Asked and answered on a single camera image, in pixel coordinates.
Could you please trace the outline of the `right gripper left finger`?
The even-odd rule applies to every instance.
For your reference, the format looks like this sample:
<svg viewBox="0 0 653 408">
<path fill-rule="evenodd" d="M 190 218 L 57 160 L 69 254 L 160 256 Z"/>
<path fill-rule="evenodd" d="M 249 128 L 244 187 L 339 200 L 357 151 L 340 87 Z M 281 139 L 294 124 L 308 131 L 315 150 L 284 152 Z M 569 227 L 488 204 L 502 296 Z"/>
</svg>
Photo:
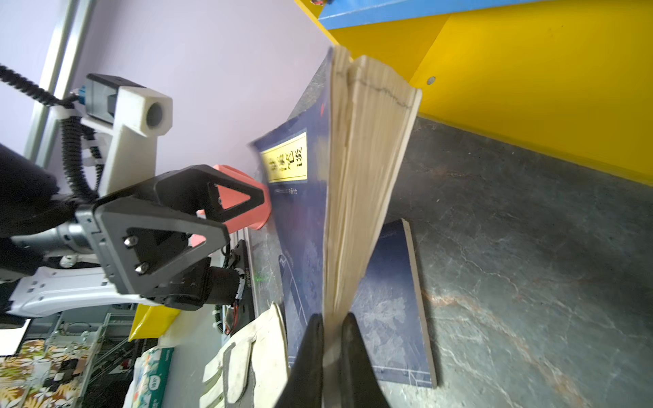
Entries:
<svg viewBox="0 0 653 408">
<path fill-rule="evenodd" d="M 313 314 L 276 408 L 322 407 L 323 355 L 323 318 L 321 314 Z"/>
</svg>

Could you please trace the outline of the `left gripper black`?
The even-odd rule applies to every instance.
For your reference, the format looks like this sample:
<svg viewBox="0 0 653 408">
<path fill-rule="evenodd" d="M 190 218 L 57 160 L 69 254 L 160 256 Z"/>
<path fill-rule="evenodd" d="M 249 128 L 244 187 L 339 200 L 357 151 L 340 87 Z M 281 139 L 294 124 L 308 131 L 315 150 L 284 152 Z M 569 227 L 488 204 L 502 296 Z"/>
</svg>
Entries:
<svg viewBox="0 0 653 408">
<path fill-rule="evenodd" d="M 225 207 L 219 187 L 248 199 Z M 10 248 L 25 255 L 95 252 L 120 294 L 146 297 L 224 247 L 229 233 L 221 223 L 265 203 L 261 188 L 209 165 L 150 178 L 132 194 L 90 208 L 88 239 L 71 203 L 11 204 Z M 193 215 L 198 210 L 210 220 Z"/>
</svg>

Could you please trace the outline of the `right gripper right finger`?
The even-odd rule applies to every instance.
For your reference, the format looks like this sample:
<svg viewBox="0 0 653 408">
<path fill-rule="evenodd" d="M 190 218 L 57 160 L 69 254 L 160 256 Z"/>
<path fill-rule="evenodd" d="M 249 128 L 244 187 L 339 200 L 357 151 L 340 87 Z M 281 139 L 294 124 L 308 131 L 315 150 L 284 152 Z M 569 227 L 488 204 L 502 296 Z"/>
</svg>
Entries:
<svg viewBox="0 0 653 408">
<path fill-rule="evenodd" d="M 339 387 L 343 407 L 389 408 L 353 313 L 347 314 L 342 326 Z"/>
</svg>

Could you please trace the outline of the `blue thread-bound book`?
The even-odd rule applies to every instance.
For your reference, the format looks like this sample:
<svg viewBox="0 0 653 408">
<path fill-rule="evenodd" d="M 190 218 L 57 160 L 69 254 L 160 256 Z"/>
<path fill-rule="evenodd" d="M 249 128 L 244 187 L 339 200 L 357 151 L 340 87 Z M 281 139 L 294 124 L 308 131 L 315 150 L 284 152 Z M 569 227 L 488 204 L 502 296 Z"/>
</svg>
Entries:
<svg viewBox="0 0 653 408">
<path fill-rule="evenodd" d="M 437 386 L 410 224 L 382 227 L 351 308 L 379 381 Z"/>
<path fill-rule="evenodd" d="M 421 92 L 383 62 L 335 46 L 316 102 L 253 143 L 304 317 L 321 314 L 324 361 L 340 354 L 388 211 Z"/>
</svg>

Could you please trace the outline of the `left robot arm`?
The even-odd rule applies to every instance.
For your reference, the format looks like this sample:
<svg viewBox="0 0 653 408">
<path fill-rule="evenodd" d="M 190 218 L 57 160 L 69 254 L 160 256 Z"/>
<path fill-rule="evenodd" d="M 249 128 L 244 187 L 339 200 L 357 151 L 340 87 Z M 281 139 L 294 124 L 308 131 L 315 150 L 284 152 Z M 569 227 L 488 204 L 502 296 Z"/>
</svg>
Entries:
<svg viewBox="0 0 653 408">
<path fill-rule="evenodd" d="M 12 71 L 1 80 L 53 114 L 69 192 L 1 150 L 1 325 L 112 304 L 196 310 L 249 292 L 231 235 L 270 216 L 268 190 L 230 167 L 156 174 L 173 101 L 119 76 L 90 74 L 59 98 Z"/>
</svg>

